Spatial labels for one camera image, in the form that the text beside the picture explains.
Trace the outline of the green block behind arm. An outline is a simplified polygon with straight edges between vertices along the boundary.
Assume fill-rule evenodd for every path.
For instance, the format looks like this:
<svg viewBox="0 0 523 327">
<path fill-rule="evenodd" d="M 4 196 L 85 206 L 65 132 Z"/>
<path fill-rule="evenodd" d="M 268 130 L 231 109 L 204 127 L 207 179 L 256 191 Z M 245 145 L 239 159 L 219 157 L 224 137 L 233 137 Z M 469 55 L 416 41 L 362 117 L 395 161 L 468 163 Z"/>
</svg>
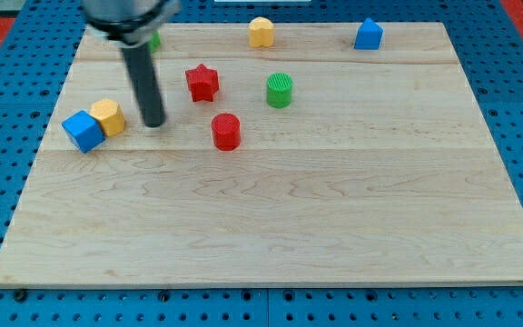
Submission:
<svg viewBox="0 0 523 327">
<path fill-rule="evenodd" d="M 161 46 L 161 38 L 158 31 L 155 31 L 152 35 L 152 38 L 149 42 L 149 48 L 151 53 L 155 53 L 156 50 Z"/>
</svg>

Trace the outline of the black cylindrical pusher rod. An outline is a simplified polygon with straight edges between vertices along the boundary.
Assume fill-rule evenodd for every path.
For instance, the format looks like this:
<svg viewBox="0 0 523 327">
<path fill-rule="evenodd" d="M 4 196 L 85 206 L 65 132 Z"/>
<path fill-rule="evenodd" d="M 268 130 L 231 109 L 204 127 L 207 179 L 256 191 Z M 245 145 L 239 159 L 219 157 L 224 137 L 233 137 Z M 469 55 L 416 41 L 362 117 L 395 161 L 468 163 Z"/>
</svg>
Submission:
<svg viewBox="0 0 523 327">
<path fill-rule="evenodd" d="M 144 125 L 163 125 L 166 114 L 150 46 L 123 48 L 122 55 Z"/>
</svg>

